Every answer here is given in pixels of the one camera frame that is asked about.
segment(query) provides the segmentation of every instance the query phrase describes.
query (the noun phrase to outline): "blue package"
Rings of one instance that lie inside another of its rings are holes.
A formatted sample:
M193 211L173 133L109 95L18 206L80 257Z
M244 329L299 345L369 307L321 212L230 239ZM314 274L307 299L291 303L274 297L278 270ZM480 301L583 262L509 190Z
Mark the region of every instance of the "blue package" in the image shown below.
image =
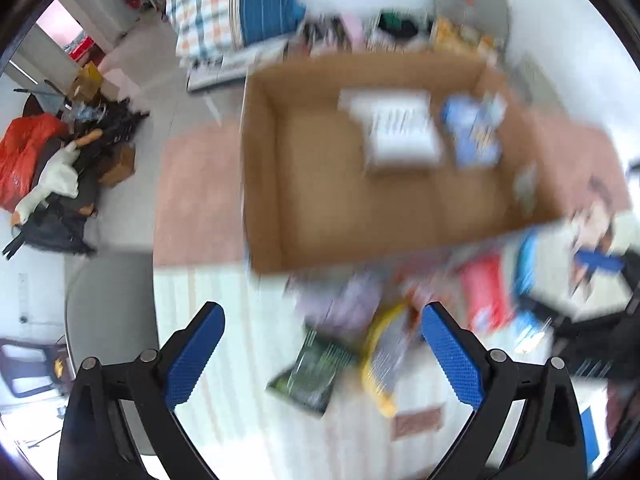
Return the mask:
M502 145L495 129L502 122L506 104L499 96L482 102L465 94L449 97L440 113L442 123L453 137L456 165L495 166L502 155Z
M516 338L516 354L528 354L535 350L545 336L548 323L542 324L529 310L518 310L513 319Z
M535 231L527 233L518 250L516 272L513 280L513 293L516 296L527 294L533 287L536 274L536 246L538 236Z
M593 471L593 462L600 456L600 446L596 436L596 427L593 423L591 408L587 408L580 414L582 422L582 435L584 437L584 450L587 455L587 471Z

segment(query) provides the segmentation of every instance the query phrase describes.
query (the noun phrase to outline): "red package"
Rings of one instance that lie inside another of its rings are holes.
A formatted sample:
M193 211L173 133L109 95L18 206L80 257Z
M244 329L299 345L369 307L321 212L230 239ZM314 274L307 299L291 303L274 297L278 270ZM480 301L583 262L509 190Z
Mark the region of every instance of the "red package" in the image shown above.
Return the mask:
M463 265L460 281L472 332L492 332L509 322L511 309L502 286L500 254L482 256Z
M51 114L11 121L0 140L0 207L12 213L31 191L40 150L50 137L68 133L68 126Z

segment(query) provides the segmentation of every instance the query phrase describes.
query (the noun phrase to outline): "open cardboard box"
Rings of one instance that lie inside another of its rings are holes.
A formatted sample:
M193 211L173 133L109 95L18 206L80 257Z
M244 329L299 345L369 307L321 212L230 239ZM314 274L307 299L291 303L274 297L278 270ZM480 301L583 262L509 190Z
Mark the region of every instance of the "open cardboard box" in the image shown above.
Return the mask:
M459 170L451 145L443 165L393 174L364 172L363 134L338 110L344 88L431 93L438 120L456 92L508 102L497 130L496 168ZM286 272L377 260L477 242L559 219L552 172L504 77L482 60L446 53L341 54L284 62L249 76L242 116L244 219L252 269ZM523 212L514 180L536 168L535 208Z

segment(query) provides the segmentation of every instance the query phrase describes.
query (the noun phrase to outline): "chair backrest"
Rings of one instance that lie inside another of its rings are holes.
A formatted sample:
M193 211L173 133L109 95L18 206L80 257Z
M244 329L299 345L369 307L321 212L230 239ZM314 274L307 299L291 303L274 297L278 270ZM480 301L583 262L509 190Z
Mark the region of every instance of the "chair backrest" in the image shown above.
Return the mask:
M55 359L55 346L0 338L0 376L17 399L58 387Z
M434 0L433 8L436 16L455 20L466 0ZM476 25L481 32L491 34L494 38L509 40L511 13L508 0L473 0Z

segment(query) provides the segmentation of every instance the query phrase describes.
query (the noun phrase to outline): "blue item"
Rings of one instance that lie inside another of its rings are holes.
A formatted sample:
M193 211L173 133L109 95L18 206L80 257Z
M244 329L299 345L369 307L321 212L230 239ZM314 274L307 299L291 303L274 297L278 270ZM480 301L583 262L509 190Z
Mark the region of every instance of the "blue item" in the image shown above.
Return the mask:
M587 471L591 471L591 464L600 456L600 446L596 437L596 428L593 424L591 408L587 408L580 414L582 422L582 434L584 435L584 449L587 455Z
M477 411L484 399L480 370L429 305L422 310L422 335L431 346L458 400Z
M240 0L244 45L295 32L305 17L297 0Z
M578 249L574 258L583 265L588 266L593 270L606 270L608 272L622 272L625 268L625 264L622 260L616 256L607 256L600 251L585 251L584 249Z
M172 412L191 393L225 331L225 313L216 304L194 332L166 376L164 402Z
M502 117L494 116L492 102L480 102L464 94L453 95L442 106L440 118L453 137L459 168L498 163L502 145L494 129L500 125Z
M513 319L513 325L516 331L515 348L516 352L527 353L533 350L540 342L539 334L546 329L546 324L540 323L538 318L529 310L519 309Z
M538 235L532 231L525 235L518 251L516 275L513 288L516 296L527 294L533 287L536 278L536 249Z

